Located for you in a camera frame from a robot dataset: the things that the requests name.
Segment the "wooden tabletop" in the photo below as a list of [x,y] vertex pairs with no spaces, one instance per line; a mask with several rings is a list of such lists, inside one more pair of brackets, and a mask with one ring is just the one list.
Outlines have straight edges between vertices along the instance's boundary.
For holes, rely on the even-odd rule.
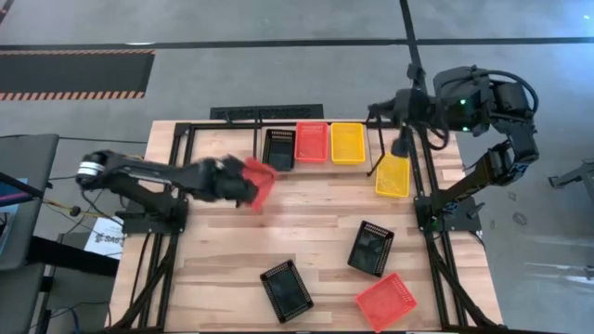
[[[146,160],[167,163],[176,122],[153,123]],[[371,164],[381,154],[380,144],[377,130],[367,133]],[[387,148],[397,134],[397,130],[384,130]],[[192,160],[226,154],[249,157],[252,139],[253,130],[199,130]],[[417,146],[424,187],[429,191],[419,140]],[[455,137],[445,150],[433,154],[433,160],[441,188],[464,176]],[[412,205],[416,195],[412,174],[410,196],[405,199],[378,196],[374,176],[331,170],[284,174],[258,213],[248,208],[235,209],[232,202],[191,200],[187,229],[179,239],[165,330],[371,330],[355,296],[379,279],[346,263],[362,220],[394,231],[384,275],[398,273],[418,302],[416,309],[388,329],[439,329],[425,241],[417,229]],[[469,233],[450,236],[460,283],[488,317],[500,322],[483,247]],[[144,236],[138,235],[125,241],[110,304],[114,321],[128,307],[143,240]],[[163,244],[161,254],[167,242]],[[136,293],[144,286],[149,255],[150,246]],[[289,259],[296,263],[315,306],[280,325],[259,275]],[[445,281],[444,286],[450,322],[455,324],[455,309]],[[156,321],[161,288],[155,291],[150,324]]]

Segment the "table leg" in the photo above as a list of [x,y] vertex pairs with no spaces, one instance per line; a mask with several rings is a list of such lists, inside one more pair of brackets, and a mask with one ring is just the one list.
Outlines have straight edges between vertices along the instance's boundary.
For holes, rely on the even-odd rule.
[[79,250],[39,237],[31,238],[27,262],[45,263],[103,276],[115,276],[119,264],[118,260],[108,256]]

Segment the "red basket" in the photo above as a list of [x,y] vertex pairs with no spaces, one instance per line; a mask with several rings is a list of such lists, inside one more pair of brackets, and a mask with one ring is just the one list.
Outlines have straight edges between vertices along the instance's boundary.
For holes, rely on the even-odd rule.
[[295,159],[301,162],[324,162],[328,159],[328,124],[298,122]]
[[417,306],[417,301],[396,273],[361,292],[356,296],[356,302],[376,333]]

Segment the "white paper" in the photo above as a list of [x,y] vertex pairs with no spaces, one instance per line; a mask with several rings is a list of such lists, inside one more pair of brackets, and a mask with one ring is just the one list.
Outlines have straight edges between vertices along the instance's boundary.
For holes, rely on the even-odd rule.
[[[111,218],[123,223],[122,219],[119,217]],[[95,232],[91,232],[91,236],[86,241],[84,250],[107,255],[110,258],[120,260],[123,250],[122,227],[108,218],[97,218],[93,230]]]

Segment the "black floor mat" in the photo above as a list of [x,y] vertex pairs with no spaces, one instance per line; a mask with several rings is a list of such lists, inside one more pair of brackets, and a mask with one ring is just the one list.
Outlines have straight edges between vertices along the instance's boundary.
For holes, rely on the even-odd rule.
[[256,111],[264,120],[324,119],[324,106],[312,104],[211,108],[211,120],[253,120],[256,117]]
[[141,98],[154,50],[0,51],[0,100]]

